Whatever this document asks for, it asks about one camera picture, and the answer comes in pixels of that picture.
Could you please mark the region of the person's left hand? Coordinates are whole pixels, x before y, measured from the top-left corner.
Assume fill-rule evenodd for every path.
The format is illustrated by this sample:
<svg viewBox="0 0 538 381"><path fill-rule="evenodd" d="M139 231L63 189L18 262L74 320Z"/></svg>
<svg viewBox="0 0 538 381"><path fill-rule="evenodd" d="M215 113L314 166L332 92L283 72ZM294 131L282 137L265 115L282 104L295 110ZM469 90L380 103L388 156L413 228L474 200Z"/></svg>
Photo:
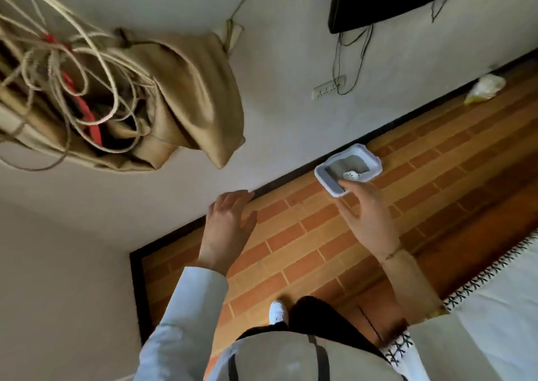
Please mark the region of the person's left hand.
<svg viewBox="0 0 538 381"><path fill-rule="evenodd" d="M220 194L208 209L197 266L226 276L243 252L242 214L254 192L238 190Z"/></svg>

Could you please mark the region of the person's right hand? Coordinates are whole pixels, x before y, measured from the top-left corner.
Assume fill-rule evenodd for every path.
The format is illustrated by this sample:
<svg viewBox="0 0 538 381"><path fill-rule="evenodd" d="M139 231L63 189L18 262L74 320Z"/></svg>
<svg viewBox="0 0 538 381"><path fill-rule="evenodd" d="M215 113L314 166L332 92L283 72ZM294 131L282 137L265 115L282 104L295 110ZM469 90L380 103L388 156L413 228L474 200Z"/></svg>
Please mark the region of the person's right hand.
<svg viewBox="0 0 538 381"><path fill-rule="evenodd" d="M355 195L361 207L361 230L351 230L355 238L380 262L380 258L403 247L388 206L380 191L368 183L340 180Z"/></svg>

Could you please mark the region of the person's right forearm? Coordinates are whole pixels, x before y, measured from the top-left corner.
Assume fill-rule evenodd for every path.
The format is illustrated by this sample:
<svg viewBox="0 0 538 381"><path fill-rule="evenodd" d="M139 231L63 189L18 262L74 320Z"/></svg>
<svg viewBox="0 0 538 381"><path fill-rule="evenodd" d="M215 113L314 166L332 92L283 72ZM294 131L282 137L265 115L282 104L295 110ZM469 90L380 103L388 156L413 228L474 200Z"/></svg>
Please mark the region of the person's right forearm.
<svg viewBox="0 0 538 381"><path fill-rule="evenodd" d="M380 265L408 324L419 324L449 313L415 257L403 247L382 256Z"/></svg>

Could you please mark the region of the person's left forearm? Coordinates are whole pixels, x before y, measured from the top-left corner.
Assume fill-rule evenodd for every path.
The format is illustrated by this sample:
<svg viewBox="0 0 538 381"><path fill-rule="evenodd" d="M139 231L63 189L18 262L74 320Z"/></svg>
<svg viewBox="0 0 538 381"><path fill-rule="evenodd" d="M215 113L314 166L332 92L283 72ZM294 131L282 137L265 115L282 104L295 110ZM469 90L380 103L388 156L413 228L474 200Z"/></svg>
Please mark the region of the person's left forearm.
<svg viewBox="0 0 538 381"><path fill-rule="evenodd" d="M228 288L218 272L185 268L133 381L203 381Z"/></svg>

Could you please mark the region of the white grey litter tray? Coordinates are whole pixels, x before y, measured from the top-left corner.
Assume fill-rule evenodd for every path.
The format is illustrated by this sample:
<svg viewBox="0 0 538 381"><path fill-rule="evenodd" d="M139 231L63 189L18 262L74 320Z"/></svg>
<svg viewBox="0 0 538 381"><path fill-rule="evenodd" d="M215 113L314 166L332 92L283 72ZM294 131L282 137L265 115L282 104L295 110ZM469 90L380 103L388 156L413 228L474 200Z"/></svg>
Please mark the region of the white grey litter tray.
<svg viewBox="0 0 538 381"><path fill-rule="evenodd" d="M348 171L361 174L361 183L367 183L382 173L382 162L365 145L354 144L318 165L314 174L333 198L340 198L349 193L339 183Z"/></svg>

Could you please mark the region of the white shoe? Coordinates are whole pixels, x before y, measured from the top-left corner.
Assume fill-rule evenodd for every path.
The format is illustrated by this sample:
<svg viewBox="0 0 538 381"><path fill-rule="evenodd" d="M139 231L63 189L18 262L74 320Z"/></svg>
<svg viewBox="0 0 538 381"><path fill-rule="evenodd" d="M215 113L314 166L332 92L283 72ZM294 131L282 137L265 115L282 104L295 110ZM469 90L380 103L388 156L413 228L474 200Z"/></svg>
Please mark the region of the white shoe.
<svg viewBox="0 0 538 381"><path fill-rule="evenodd" d="M268 311L268 323L271 326L288 326L288 310L281 300L274 300Z"/></svg>

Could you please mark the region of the person's black trousers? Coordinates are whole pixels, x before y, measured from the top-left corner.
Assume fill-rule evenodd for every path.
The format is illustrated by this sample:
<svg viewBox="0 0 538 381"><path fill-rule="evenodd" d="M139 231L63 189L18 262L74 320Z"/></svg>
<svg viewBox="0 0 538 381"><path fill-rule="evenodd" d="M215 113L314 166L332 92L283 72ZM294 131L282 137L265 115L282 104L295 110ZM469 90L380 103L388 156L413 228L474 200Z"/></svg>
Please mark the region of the person's black trousers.
<svg viewBox="0 0 538 381"><path fill-rule="evenodd" d="M314 296L304 296L288 310L288 326L259 326L246 330L238 337L246 337L271 331L290 331L313 335L372 353L384 358L381 351L370 342L356 327L337 312L327 302Z"/></svg>

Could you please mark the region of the white power strip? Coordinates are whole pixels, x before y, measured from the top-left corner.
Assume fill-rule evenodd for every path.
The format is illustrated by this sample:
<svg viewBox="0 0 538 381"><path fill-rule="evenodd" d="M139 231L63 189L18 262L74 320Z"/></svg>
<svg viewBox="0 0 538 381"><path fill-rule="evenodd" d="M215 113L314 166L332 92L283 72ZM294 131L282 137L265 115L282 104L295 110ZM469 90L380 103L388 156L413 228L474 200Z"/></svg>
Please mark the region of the white power strip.
<svg viewBox="0 0 538 381"><path fill-rule="evenodd" d="M315 101L321 97L330 94L339 94L343 91L346 83L346 75L340 75L331 81L328 81L320 86L313 88L310 98Z"/></svg>

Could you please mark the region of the black baseboard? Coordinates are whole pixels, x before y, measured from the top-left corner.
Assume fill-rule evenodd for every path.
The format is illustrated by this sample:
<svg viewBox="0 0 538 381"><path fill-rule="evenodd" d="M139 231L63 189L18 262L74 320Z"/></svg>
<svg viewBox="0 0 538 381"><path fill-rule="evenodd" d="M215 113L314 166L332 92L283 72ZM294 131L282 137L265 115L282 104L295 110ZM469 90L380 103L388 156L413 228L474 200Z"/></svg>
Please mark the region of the black baseboard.
<svg viewBox="0 0 538 381"><path fill-rule="evenodd" d="M294 169L290 171L287 174L284 174L280 176L279 178L268 182L267 184L260 186L257 188L254 192L255 195L253 197L254 200L258 199L259 197L262 197L268 193L271 193L274 190L279 189L282 186L285 186L286 184L290 183L291 181L309 173L312 172L315 167L323 163L324 161L328 160L329 157L331 157L334 154L340 153L341 151L355 145L355 144L368 144L371 141L375 140L376 138L385 135L386 133L389 133L396 129L397 127L400 127L401 125L406 124L407 122L414 120L418 118L419 116L423 115L424 113L428 113L435 109L438 106L442 106L446 104L448 101L452 99L456 99L459 96L466 94L467 91L473 86L475 82L477 82L478 79L475 78L470 82L467 82L464 85L461 85L459 88L456 88L452 90L451 92L448 92L447 94L434 99L433 101L430 101L423 106L420 106L416 108L413 111L410 111L409 113L406 113L405 115L400 116L397 119L394 119L393 121L380 126L379 128L361 136L360 138L357 138L356 140L353 140L347 144L345 144L342 147L337 148L336 150L333 150L330 153L324 154L323 156L319 157L318 159L315 159L309 163L306 163L305 165L302 165L301 167ZM146 282L145 282L145 276L144 276L144 270L143 270L143 258L147 257L148 255L151 255L160 249L169 246L170 244L176 242L177 240L185 237L186 235L191 234L193 231L203 228L205 225L205 216L201 216L198 219L189 222L188 224L156 239L153 242L150 242L149 244L146 244L145 246L136 249L132 251L129 255L130 257L130 266L131 266L131 275L132 275L132 284L133 284L133 293L136 303L136 310L137 310L137 317L138 317L138 329L140 334L140 339L142 342L145 342L147 338L150 336L151 332L151 314L150 314L150 304L147 296L146 291Z"/></svg>

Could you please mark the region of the beige curtain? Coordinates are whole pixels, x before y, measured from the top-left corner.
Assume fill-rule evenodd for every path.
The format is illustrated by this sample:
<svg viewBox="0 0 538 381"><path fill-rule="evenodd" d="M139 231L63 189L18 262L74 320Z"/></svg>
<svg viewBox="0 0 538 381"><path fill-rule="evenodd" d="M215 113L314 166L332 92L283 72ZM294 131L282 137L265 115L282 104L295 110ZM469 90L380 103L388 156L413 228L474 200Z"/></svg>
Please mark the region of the beige curtain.
<svg viewBox="0 0 538 381"><path fill-rule="evenodd" d="M183 148L218 168L243 145L244 111L229 64L242 28L224 36L137 39L74 22L59 39L44 25L0 15L0 145L111 173L154 172Z"/></svg>

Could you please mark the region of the white bedspread black embroidery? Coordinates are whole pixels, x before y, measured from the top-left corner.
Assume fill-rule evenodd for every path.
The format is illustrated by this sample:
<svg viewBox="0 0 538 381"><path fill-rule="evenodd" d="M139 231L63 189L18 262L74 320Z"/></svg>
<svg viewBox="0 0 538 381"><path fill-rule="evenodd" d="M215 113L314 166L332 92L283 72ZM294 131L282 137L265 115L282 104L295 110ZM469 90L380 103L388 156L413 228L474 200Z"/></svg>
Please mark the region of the white bedspread black embroidery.
<svg viewBox="0 0 538 381"><path fill-rule="evenodd" d="M454 318L382 353L408 381L538 381L538 228L444 300Z"/></svg>

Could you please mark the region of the crumpled yellowish plastic bag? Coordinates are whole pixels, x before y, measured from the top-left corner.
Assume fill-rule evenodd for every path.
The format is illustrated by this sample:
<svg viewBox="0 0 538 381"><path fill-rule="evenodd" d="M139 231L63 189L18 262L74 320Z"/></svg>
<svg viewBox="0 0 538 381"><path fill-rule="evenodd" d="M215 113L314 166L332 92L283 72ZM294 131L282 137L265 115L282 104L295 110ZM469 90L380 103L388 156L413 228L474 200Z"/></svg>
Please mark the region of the crumpled yellowish plastic bag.
<svg viewBox="0 0 538 381"><path fill-rule="evenodd" d="M464 105L468 106L493 99L505 85L505 78L493 73L485 74L471 88L464 100Z"/></svg>

